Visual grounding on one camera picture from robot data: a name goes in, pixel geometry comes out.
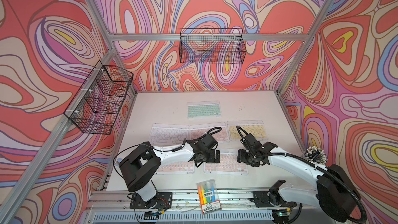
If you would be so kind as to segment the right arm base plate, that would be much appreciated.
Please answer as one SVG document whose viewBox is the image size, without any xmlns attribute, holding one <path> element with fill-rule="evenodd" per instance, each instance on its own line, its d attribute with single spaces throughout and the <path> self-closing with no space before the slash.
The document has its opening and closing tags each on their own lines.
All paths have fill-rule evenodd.
<svg viewBox="0 0 398 224">
<path fill-rule="evenodd" d="M 256 207 L 294 208 L 297 206 L 296 202 L 283 200 L 277 191 L 254 191 L 253 197 L 249 201 Z"/>
</svg>

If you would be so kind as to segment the pink keyboard row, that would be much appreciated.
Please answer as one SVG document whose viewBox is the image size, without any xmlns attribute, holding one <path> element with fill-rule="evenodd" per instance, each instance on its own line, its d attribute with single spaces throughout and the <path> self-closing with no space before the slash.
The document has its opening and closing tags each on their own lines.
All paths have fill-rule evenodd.
<svg viewBox="0 0 398 224">
<path fill-rule="evenodd" d="M 208 124 L 198 124 L 198 125 L 191 125 L 189 127 L 189 139 L 198 139 L 210 129 L 220 127 L 221 131 L 214 133 L 211 132 L 211 135 L 218 143 L 227 143 L 230 141 L 230 137 L 227 132 L 227 125 L 225 122 L 218 122 L 218 123 L 208 123 Z"/>
</svg>

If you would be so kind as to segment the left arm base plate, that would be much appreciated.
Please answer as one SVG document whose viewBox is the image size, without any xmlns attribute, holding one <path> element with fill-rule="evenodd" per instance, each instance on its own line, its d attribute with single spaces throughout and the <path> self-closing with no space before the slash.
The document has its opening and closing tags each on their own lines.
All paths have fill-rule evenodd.
<svg viewBox="0 0 398 224">
<path fill-rule="evenodd" d="M 173 193 L 159 192 L 154 198 L 144 201 L 138 193 L 131 193 L 128 195 L 130 199 L 130 209 L 158 209 L 159 211 L 166 211 L 172 207 Z"/>
</svg>

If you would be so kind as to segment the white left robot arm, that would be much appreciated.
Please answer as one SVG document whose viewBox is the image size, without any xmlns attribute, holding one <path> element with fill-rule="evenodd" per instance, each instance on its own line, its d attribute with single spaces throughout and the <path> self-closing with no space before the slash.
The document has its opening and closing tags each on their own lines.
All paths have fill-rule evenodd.
<svg viewBox="0 0 398 224">
<path fill-rule="evenodd" d="M 124 179 L 128 191 L 138 194 L 145 203 L 159 199 L 151 180 L 160 166 L 193 161 L 199 167 L 203 163 L 220 162 L 218 142 L 209 133 L 198 139 L 184 140 L 180 145 L 160 147 L 143 142 L 132 147 L 134 150 L 118 164 L 119 175 Z"/>
</svg>

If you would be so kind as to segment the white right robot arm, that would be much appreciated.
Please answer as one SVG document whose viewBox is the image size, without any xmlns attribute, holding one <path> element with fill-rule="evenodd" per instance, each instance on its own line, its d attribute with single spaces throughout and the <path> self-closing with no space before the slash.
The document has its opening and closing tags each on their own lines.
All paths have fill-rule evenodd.
<svg viewBox="0 0 398 224">
<path fill-rule="evenodd" d="M 333 220 L 344 223 L 366 223 L 368 216 L 361 196 L 347 173 L 338 165 L 324 166 L 288 153 L 276 144 L 261 144 L 252 134 L 240 139 L 237 162 L 254 168 L 271 165 L 284 169 L 310 184 L 308 187 L 294 186 L 278 180 L 269 190 L 260 195 L 254 192 L 252 201 L 257 204 L 282 206 L 288 202 L 305 204 L 323 210 Z"/>
</svg>

